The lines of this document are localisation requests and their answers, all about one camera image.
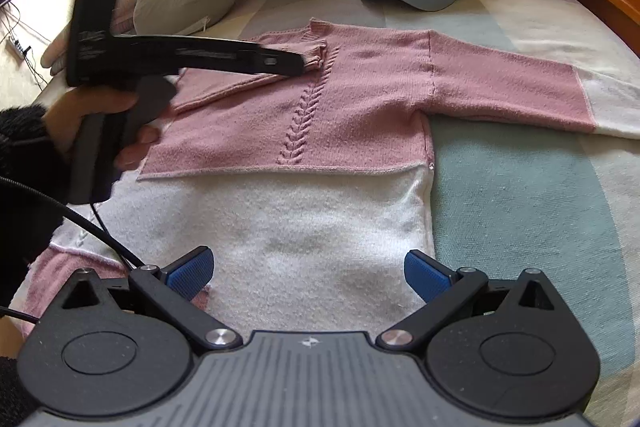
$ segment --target black fuzzy sleeve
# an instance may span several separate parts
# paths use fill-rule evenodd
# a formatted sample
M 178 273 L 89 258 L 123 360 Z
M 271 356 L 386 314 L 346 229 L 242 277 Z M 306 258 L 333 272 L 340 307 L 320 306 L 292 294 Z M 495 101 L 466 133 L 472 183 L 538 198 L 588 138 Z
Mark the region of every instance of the black fuzzy sleeve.
M 66 203 L 68 166 L 42 122 L 40 105 L 0 111 L 0 176 Z M 0 305 L 13 297 L 28 263 L 45 250 L 62 214 L 25 192 L 0 185 Z

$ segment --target blue gripper pad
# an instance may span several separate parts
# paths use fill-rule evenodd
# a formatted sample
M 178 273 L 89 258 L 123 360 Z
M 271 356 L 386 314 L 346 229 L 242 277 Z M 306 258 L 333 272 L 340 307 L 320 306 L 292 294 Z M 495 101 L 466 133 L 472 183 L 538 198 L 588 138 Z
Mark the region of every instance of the blue gripper pad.
M 213 277 L 213 265 L 211 249 L 198 247 L 164 269 L 165 284 L 190 301 Z
M 426 257 L 425 254 L 417 250 L 412 250 L 405 256 L 404 280 L 423 301 L 429 302 L 451 288 L 452 281 L 448 274 L 431 266 L 431 264 L 440 263 L 430 260 L 430 264 L 425 260 Z M 448 273 L 454 273 L 444 266 L 443 268 Z

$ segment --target black jacket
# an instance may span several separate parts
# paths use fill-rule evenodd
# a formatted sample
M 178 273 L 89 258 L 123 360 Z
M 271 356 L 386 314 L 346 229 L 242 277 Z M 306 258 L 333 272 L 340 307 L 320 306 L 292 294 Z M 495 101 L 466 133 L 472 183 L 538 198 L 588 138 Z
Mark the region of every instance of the black jacket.
M 68 167 L 42 123 L 39 105 L 0 111 L 0 176 L 66 203 Z M 8 306 L 28 264 L 47 248 L 62 215 L 34 196 L 0 185 L 0 305 Z M 0 357 L 0 427 L 18 425 L 35 404 L 18 383 L 15 360 Z

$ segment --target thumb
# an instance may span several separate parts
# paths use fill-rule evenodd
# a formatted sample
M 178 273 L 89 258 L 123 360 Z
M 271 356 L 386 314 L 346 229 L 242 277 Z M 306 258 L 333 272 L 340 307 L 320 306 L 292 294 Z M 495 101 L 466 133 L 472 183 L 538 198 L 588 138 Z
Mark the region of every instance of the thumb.
M 108 86 L 78 87 L 73 90 L 73 106 L 79 116 L 97 112 L 116 113 L 126 111 L 138 101 L 134 92 L 120 91 Z

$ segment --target sweater sleeve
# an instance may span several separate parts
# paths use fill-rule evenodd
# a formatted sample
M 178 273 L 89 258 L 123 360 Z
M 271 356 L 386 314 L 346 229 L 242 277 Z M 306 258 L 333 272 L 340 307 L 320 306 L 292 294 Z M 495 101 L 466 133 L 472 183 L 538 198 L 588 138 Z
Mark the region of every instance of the sweater sleeve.
M 430 32 L 426 110 L 640 139 L 640 88 L 552 60 Z
M 0 176 L 66 202 L 68 167 L 42 123 L 44 108 L 0 111 Z M 22 281 L 27 263 L 49 246 L 62 223 L 59 211 L 18 189 L 0 186 L 0 303 Z

